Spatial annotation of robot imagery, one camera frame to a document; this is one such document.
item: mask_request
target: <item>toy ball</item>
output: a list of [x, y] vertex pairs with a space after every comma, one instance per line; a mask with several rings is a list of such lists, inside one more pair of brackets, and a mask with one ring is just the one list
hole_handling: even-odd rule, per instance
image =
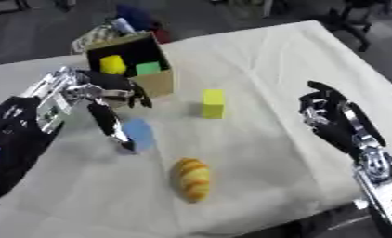
[[177, 165], [179, 184], [186, 198], [193, 203], [209, 193], [209, 168], [200, 160], [183, 158]]
[[123, 75], [126, 72], [126, 65], [121, 56], [108, 56], [100, 59], [99, 63], [102, 73]]

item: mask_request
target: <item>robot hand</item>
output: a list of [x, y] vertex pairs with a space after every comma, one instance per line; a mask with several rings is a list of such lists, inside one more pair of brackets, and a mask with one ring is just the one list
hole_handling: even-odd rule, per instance
[[300, 113], [313, 132], [354, 164], [354, 177], [368, 202], [378, 231], [392, 237], [392, 156], [384, 138], [362, 109], [337, 90], [309, 81], [317, 91], [300, 98]]
[[79, 102], [91, 101], [88, 109], [104, 134], [133, 151], [116, 113], [102, 99], [151, 101], [143, 88], [120, 76], [77, 72], [63, 67], [30, 86], [20, 97], [0, 105], [0, 197], [9, 193], [46, 151]]
[[357, 160], [360, 154], [359, 145], [355, 141], [357, 131], [346, 117], [347, 106], [357, 116], [363, 129], [385, 147], [384, 138], [357, 104], [323, 83], [309, 81], [307, 84], [317, 91], [300, 98], [299, 112], [317, 136]]
[[143, 107], [152, 107], [151, 100], [144, 89], [136, 82], [121, 75], [105, 74], [94, 71], [78, 71], [90, 79], [90, 83], [102, 87], [105, 91], [103, 98], [127, 101], [130, 108], [135, 106], [137, 100]]
[[55, 139], [36, 121], [38, 98], [12, 97], [0, 105], [0, 197], [9, 193]]

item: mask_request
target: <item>brown box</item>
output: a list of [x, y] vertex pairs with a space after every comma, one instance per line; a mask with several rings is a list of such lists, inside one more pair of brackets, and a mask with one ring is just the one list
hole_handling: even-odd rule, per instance
[[[152, 33], [139, 33], [91, 45], [86, 51], [89, 67], [99, 72], [99, 60], [120, 55], [128, 66], [125, 76], [144, 87], [151, 98], [168, 95], [174, 91], [173, 70]], [[160, 63], [161, 71], [155, 74], [137, 75], [136, 65]]]

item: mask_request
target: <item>striped ball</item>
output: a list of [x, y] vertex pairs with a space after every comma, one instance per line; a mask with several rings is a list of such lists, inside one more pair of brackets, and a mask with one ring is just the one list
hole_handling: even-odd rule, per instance
[[180, 186], [190, 202], [199, 202], [209, 193], [209, 168], [197, 159], [183, 158], [177, 164]]

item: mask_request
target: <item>yellow block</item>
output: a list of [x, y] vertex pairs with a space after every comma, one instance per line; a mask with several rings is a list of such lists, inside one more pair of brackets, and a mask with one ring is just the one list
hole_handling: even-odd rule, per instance
[[126, 65], [121, 56], [108, 56], [100, 59], [100, 71], [107, 74], [124, 74]]
[[222, 119], [224, 110], [223, 91], [221, 89], [205, 89], [203, 91], [202, 117], [206, 119]]

